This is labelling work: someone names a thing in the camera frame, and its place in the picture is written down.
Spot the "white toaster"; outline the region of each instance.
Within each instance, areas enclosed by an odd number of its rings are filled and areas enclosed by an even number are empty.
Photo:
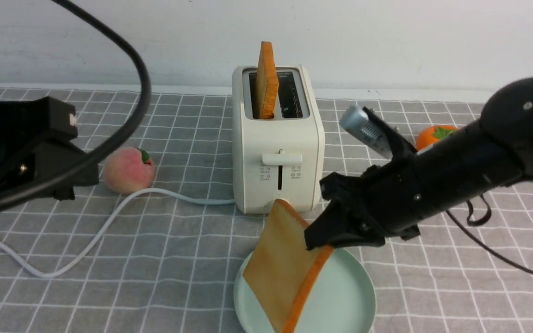
[[[272,119],[252,110],[256,67],[238,67],[232,76],[233,195],[245,214],[266,214],[277,198],[310,211],[321,198],[324,127],[307,70],[277,66],[277,74]]]

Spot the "toast in toaster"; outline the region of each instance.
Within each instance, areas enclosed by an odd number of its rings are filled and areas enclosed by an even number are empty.
[[[254,114],[258,112],[259,119],[275,117],[275,103],[279,92],[279,77],[275,66],[273,45],[271,42],[261,42],[258,68],[256,69],[256,98],[252,103]]]
[[[308,223],[284,200],[275,200],[243,276],[276,333],[292,333],[311,288],[332,255],[330,246],[305,249]]]

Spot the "peach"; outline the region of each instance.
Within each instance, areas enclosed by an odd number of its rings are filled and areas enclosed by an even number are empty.
[[[102,175],[112,191],[131,194],[152,185],[155,164],[145,150],[121,148],[108,158]]]

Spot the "plate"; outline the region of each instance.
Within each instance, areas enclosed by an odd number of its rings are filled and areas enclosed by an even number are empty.
[[[242,275],[234,284],[234,308],[246,333],[275,333],[256,295]],[[376,317],[376,291],[366,270],[346,250],[335,249],[322,267],[294,333],[368,333]]]

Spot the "orange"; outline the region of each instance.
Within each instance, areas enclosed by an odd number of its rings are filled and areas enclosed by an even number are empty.
[[[427,127],[419,133],[416,140],[416,150],[421,150],[457,131],[457,127],[451,125],[435,125]]]

